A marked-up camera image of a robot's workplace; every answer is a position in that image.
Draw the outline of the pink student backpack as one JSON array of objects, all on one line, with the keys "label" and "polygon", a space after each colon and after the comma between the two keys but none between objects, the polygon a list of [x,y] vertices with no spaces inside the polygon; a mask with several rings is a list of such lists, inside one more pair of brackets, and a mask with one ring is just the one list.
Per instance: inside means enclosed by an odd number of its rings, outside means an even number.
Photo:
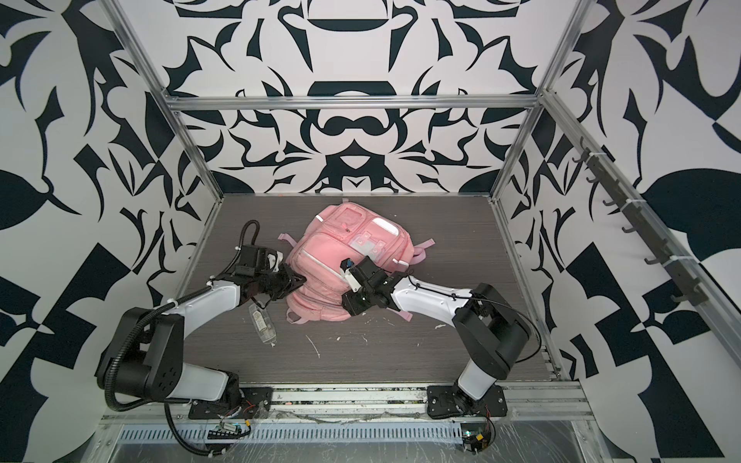
[{"label": "pink student backpack", "polygon": [[342,268],[344,260],[358,264],[369,257],[389,273],[403,272],[423,262],[426,249],[435,244],[432,239],[413,243],[403,227],[353,202],[324,208],[299,240],[287,233],[278,238],[291,245],[286,264],[306,278],[287,297],[291,324],[351,318],[342,305],[343,294],[351,290]]}]

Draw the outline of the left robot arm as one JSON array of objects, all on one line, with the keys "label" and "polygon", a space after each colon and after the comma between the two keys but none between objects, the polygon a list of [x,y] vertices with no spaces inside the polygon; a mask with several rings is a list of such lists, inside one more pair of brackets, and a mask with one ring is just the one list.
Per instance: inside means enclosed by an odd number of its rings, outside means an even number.
[{"label": "left robot arm", "polygon": [[102,353],[96,381],[106,405],[125,412],[149,403],[211,402],[239,407],[239,378],[231,372],[185,363],[184,341],[214,318],[264,295],[282,300],[304,285],[282,253],[240,245],[227,267],[208,283],[156,309],[132,308]]}]

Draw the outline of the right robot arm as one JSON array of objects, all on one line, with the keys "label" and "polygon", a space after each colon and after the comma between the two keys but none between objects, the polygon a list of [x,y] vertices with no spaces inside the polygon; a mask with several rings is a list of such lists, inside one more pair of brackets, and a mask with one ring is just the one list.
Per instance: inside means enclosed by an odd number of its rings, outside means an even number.
[{"label": "right robot arm", "polygon": [[378,307],[405,318],[421,314],[455,328],[469,361],[453,389],[472,402],[508,378],[526,344],[538,335],[532,320],[488,284],[474,289],[432,285],[409,273],[390,273],[368,257],[357,264],[343,260],[341,270],[349,284],[342,305],[351,316]]}]

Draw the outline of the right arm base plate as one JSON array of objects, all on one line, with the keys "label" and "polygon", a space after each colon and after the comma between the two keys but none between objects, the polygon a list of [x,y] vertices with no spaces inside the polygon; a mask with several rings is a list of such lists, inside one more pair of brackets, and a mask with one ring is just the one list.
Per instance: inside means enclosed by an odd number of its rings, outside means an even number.
[{"label": "right arm base plate", "polygon": [[481,399],[471,399],[457,385],[426,388],[426,414],[434,420],[486,416],[502,418],[508,412],[504,390],[497,385],[491,386]]}]

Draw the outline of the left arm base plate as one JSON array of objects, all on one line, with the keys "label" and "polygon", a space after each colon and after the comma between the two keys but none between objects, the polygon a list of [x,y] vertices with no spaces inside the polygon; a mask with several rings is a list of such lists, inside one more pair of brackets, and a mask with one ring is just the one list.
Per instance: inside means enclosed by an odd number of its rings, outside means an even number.
[{"label": "left arm base plate", "polygon": [[218,401],[195,401],[189,410],[190,420],[249,420],[267,416],[271,408],[271,387],[240,388],[227,391]]}]

